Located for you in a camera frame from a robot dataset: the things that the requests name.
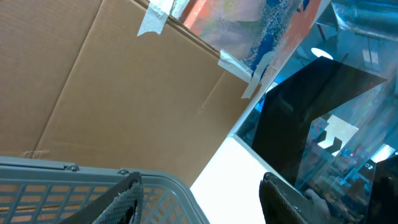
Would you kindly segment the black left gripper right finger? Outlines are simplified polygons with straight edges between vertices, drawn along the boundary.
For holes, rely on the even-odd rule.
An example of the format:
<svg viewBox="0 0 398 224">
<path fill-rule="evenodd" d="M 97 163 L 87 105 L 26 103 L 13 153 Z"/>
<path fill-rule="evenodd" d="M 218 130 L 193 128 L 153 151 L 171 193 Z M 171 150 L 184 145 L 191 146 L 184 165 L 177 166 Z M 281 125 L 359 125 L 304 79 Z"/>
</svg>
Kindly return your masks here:
<svg viewBox="0 0 398 224">
<path fill-rule="evenodd" d="M 271 172 L 266 172 L 261 180 L 259 200 L 266 224 L 330 222 L 326 202 L 302 195 Z"/>
</svg>

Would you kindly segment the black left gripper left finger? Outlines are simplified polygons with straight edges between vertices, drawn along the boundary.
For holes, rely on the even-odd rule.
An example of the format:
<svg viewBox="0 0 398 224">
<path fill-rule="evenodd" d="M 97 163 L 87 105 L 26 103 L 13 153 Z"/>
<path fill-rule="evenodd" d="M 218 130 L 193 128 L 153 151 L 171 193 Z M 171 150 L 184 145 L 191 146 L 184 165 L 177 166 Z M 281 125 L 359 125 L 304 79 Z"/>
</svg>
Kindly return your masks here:
<svg viewBox="0 0 398 224">
<path fill-rule="evenodd" d="M 144 201 L 141 172 L 131 172 L 96 200 L 62 223 L 140 224 Z"/>
</svg>

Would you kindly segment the black angled panel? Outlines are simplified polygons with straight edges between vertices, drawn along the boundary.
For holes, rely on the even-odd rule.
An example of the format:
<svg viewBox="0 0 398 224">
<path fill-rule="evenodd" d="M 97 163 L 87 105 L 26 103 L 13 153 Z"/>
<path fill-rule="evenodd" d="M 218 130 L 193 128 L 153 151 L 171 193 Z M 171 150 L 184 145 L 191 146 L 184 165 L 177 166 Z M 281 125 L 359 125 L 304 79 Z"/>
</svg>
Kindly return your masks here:
<svg viewBox="0 0 398 224">
<path fill-rule="evenodd" d="M 314 119 L 385 82 L 385 78 L 318 57 L 265 95 L 252 149 L 294 184 Z"/>
</svg>

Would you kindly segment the grey plastic basket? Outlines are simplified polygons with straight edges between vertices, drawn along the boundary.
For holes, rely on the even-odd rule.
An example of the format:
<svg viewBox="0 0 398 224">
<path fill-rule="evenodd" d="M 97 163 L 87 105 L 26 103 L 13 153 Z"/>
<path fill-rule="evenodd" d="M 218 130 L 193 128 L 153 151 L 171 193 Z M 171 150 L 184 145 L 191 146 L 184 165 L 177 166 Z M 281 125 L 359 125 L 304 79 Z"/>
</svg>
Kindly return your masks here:
<svg viewBox="0 0 398 224">
<path fill-rule="evenodd" d="M 189 188 L 165 172 L 4 156 L 1 223 L 62 223 L 135 171 L 144 186 L 140 223 L 208 223 Z"/>
</svg>

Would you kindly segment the brown cardboard sheet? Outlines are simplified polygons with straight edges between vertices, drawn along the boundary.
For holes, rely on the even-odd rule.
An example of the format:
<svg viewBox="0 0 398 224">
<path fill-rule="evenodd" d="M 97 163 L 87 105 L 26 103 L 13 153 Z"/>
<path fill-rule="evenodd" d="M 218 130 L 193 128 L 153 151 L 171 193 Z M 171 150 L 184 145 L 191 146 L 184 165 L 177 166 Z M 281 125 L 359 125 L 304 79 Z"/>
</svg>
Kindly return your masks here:
<svg viewBox="0 0 398 224">
<path fill-rule="evenodd" d="M 1 2 L 1 154 L 162 170 L 193 184 L 249 100 L 174 21 L 135 1 Z"/>
</svg>

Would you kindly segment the colourful painted board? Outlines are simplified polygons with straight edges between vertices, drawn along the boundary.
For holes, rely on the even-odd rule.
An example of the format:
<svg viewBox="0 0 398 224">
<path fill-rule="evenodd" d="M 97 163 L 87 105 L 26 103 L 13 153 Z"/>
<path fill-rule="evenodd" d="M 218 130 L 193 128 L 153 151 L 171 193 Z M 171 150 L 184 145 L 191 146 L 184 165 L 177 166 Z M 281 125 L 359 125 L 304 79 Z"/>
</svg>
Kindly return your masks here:
<svg viewBox="0 0 398 224">
<path fill-rule="evenodd" d="M 272 79 L 304 40 L 328 1 L 174 1 L 170 15 L 221 54 L 245 82 Z"/>
</svg>

